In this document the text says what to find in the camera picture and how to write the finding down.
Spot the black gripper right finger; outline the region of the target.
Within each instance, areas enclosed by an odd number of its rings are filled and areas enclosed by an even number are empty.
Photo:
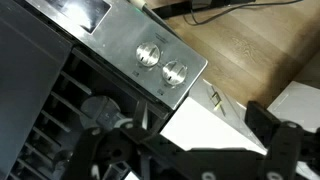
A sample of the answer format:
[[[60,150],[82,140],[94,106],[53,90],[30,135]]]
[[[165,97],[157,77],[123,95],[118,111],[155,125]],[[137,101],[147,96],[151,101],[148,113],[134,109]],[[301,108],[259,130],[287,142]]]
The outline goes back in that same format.
[[[299,162],[320,176],[320,135],[301,125],[279,120],[256,101],[247,103],[245,124],[267,149],[259,180],[307,180],[297,172]]]

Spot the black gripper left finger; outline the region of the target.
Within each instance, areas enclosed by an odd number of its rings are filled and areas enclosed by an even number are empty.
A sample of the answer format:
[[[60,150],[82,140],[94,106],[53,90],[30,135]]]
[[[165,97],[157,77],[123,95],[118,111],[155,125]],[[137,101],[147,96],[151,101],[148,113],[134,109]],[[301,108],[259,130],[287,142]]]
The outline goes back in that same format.
[[[142,144],[151,138],[143,128],[89,128],[82,132],[61,180],[187,180]]]

